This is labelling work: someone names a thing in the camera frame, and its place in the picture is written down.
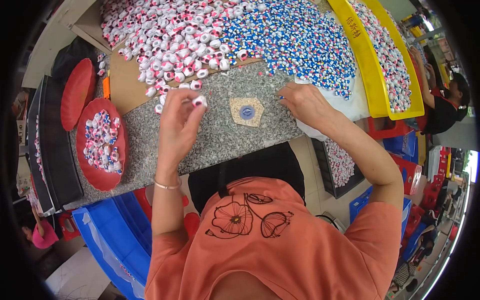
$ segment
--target yellow plastic bin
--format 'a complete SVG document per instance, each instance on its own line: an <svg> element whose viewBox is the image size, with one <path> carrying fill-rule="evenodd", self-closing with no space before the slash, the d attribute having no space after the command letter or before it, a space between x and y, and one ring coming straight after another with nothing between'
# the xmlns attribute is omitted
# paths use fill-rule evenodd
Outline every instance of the yellow plastic bin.
<svg viewBox="0 0 480 300"><path fill-rule="evenodd" d="M387 99L386 104L387 104L388 116L392 120L401 120L401 119L423 116L425 114L425 110L423 108L423 99L421 96L419 81L417 78L417 74L415 73L415 68L413 67L413 62L410 58L407 47L403 43L402 36L396 29L395 24L393 23L390 16L387 14L385 8L380 4L380 2L378 2L378 0L363 0L363 3L367 5L369 9L372 10L373 14L375 14L377 19L380 21L380 24L383 27L386 27L386 29L389 31L390 37L395 43L395 46L398 48L398 50L400 50L400 53L402 53L403 62L407 67L407 73L410 75L410 81L412 83L410 85L410 91L412 91L412 94L410 95L410 101L411 101L410 108L404 112L392 113L391 110L389 109L390 103ZM369 104L370 114L372 115L373 118L377 118L377 116L385 117L385 115L382 115L383 111L381 109L380 104L372 105L372 107L373 107L373 110L371 108L371 105Z"/></svg>
<svg viewBox="0 0 480 300"><path fill-rule="evenodd" d="M390 102L385 79L365 27L347 0L328 0L328 2L343 25L345 35L355 54L363 78L370 114L374 118L388 116Z"/></svg>

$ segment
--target pile of toy figures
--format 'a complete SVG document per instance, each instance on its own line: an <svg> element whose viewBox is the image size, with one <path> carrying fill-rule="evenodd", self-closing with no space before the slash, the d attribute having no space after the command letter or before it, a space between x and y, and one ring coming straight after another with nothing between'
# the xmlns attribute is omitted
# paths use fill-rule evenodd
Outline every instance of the pile of toy figures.
<svg viewBox="0 0 480 300"><path fill-rule="evenodd" d="M110 120L108 112L102 109L96 113L93 120L88 119L85 124L84 155L88 164L103 169L108 173L122 173L118 148L115 142L118 138L120 119Z"/></svg>

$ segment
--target hand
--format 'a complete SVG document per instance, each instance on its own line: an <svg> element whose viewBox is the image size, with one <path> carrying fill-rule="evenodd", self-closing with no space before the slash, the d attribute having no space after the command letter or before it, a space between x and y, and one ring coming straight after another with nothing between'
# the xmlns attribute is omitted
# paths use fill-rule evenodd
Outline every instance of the hand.
<svg viewBox="0 0 480 300"><path fill-rule="evenodd" d="M288 107L295 118L322 133L335 123L338 116L338 111L313 84L289 82L278 91L278 95L283 97L280 103Z"/></svg>
<svg viewBox="0 0 480 300"><path fill-rule="evenodd" d="M198 95L190 89L171 90L168 93L160 118L157 174L159 170L176 174L178 164L192 149L205 113L204 106L192 105L191 100Z"/></svg>
<svg viewBox="0 0 480 300"><path fill-rule="evenodd" d="M426 67L428 73L430 73L430 77L434 77L435 78L435 70L433 69L433 66L430 65L429 63L427 63L427 67Z"/></svg>
<svg viewBox="0 0 480 300"><path fill-rule="evenodd" d="M415 59L415 61L417 62L417 65L420 67L420 66L423 66L423 60L421 58L421 53L420 51L418 51L417 48L411 46L410 47L410 52L412 53L413 55L413 58Z"/></svg>

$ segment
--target flower print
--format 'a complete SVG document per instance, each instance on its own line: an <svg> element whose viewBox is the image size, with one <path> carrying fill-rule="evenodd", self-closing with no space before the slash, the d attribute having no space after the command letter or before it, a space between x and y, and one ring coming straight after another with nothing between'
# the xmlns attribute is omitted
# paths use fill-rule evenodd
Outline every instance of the flower print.
<svg viewBox="0 0 480 300"><path fill-rule="evenodd" d="M273 201L272 198L263 196L263 195L258 195L258 194L246 194L247 201L253 204L265 204L265 203L270 203Z"/></svg>
<svg viewBox="0 0 480 300"><path fill-rule="evenodd" d="M252 230L253 215L247 205L231 202L217 207L214 216L212 225L220 228L222 233L246 235Z"/></svg>
<svg viewBox="0 0 480 300"><path fill-rule="evenodd" d="M260 225L262 235L264 238L276 238L280 236L280 233L290 225L290 218L293 216L292 212L269 213L263 217Z"/></svg>

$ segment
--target orange t-shirt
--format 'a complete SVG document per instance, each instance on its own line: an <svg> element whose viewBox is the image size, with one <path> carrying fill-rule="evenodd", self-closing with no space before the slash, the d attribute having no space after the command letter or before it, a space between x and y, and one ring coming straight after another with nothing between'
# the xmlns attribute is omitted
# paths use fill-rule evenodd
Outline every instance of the orange t-shirt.
<svg viewBox="0 0 480 300"><path fill-rule="evenodd" d="M383 299L398 259L402 212L366 205L345 234L312 216L286 182L245 178L213 195L196 235L153 239L147 300L203 300L219 280L248 272L281 299Z"/></svg>

